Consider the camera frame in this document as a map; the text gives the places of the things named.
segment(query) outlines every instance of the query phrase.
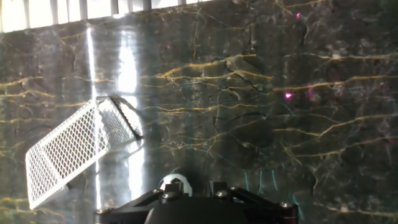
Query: bolt head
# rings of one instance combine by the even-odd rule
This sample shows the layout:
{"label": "bolt head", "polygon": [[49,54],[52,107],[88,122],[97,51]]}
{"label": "bolt head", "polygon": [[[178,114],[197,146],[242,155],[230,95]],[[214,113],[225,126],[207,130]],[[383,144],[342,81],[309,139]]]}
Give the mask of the bolt head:
{"label": "bolt head", "polygon": [[104,214],[104,213],[110,212],[111,210],[112,210],[112,208],[97,209],[97,213]]}
{"label": "bolt head", "polygon": [[219,190],[215,193],[216,197],[218,198],[225,198],[228,196],[228,191],[227,190]]}
{"label": "bolt head", "polygon": [[281,202],[281,203],[279,203],[279,205],[280,205],[281,207],[284,207],[284,208],[291,208],[291,207],[293,207],[293,205],[292,205],[291,203],[287,203],[287,202]]}
{"label": "bolt head", "polygon": [[152,191],[152,193],[154,193],[154,194],[160,194],[162,192],[163,192],[162,189],[155,189],[155,190]]}
{"label": "bolt head", "polygon": [[163,195],[162,195],[162,198],[164,198],[164,199],[171,199],[171,198],[174,198],[174,197],[176,197],[177,196],[177,194],[175,193],[175,192],[166,192],[166,193],[164,193]]}

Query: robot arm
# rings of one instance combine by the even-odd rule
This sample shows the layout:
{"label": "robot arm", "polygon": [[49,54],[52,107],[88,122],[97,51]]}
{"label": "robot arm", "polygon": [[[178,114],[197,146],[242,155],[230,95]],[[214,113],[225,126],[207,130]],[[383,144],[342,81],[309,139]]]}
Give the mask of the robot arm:
{"label": "robot arm", "polygon": [[298,206],[272,203],[225,182],[210,181],[208,197],[190,197],[182,182],[166,184],[141,197],[107,211],[97,211],[100,224],[297,224]]}

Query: wire mesh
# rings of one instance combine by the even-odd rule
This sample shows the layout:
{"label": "wire mesh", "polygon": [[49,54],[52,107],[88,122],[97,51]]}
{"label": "wire mesh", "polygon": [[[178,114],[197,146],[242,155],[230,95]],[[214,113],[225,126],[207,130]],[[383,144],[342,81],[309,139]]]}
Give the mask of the wire mesh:
{"label": "wire mesh", "polygon": [[113,144],[132,138],[131,128],[110,98],[87,102],[28,150],[25,162],[30,209],[64,192],[69,181]]}

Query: white wire mesh basket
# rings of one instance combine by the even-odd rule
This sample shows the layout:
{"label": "white wire mesh basket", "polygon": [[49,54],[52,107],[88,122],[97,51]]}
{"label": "white wire mesh basket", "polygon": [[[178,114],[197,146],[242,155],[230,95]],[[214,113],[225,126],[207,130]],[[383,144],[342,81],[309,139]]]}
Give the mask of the white wire mesh basket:
{"label": "white wire mesh basket", "polygon": [[30,209],[67,192],[66,184],[105,155],[134,139],[108,97],[90,100],[31,147],[25,157]]}

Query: dark marble surface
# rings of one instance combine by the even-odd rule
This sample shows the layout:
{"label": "dark marble surface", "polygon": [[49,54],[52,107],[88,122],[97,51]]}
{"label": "dark marble surface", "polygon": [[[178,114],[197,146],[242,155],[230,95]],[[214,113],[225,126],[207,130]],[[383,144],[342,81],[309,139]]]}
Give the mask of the dark marble surface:
{"label": "dark marble surface", "polygon": [[[397,10],[215,1],[2,34],[0,223],[90,223],[171,172],[297,202],[301,223],[395,223]],[[140,150],[30,211],[25,153],[103,95],[133,105]]]}

